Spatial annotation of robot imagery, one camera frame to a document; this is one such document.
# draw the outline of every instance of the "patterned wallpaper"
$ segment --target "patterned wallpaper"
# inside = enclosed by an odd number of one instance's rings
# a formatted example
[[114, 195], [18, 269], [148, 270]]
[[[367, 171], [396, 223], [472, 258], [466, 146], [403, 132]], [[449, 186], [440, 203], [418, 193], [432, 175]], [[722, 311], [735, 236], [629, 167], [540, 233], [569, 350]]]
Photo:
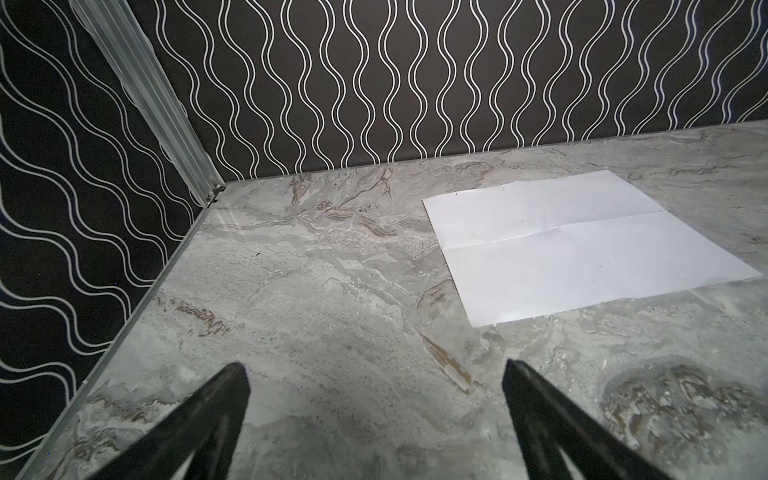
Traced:
[[129, 0], [225, 180], [768, 115], [766, 0]]
[[67, 0], [1, 0], [0, 478], [199, 213]]

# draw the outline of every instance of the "gray marble surface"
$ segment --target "gray marble surface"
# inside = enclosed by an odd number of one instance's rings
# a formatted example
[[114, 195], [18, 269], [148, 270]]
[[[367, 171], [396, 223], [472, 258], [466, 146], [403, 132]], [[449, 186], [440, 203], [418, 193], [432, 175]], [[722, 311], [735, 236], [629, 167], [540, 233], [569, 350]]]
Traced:
[[230, 184], [31, 476], [84, 478], [228, 362], [231, 478], [526, 478], [529, 362], [676, 478], [768, 468], [768, 281], [470, 327], [421, 200], [610, 168], [768, 271], [768, 122]]

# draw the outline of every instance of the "marble pattern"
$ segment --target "marble pattern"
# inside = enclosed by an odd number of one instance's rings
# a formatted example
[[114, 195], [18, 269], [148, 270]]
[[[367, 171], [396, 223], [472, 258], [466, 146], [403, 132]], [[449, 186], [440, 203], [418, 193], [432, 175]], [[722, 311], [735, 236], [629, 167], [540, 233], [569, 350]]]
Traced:
[[766, 152], [761, 121], [229, 184], [30, 476], [84, 478], [237, 360], [231, 478], [526, 478], [520, 358], [676, 478], [757, 478], [768, 280], [473, 329], [421, 200], [607, 167], [765, 273]]

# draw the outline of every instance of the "white paper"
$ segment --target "white paper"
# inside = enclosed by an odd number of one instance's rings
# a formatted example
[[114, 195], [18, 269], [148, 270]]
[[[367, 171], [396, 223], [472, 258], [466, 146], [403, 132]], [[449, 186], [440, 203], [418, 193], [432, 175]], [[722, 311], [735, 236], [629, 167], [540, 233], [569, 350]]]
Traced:
[[424, 204], [472, 326], [760, 276], [608, 170]]

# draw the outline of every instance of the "black wall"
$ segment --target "black wall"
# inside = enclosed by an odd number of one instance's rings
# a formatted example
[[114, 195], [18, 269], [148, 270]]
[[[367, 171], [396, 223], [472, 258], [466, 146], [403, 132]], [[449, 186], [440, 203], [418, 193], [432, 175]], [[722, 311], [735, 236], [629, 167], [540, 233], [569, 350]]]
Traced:
[[0, 200], [12, 478], [200, 213], [66, 0], [0, 2]]
[[766, 0], [130, 0], [226, 180], [756, 120]]

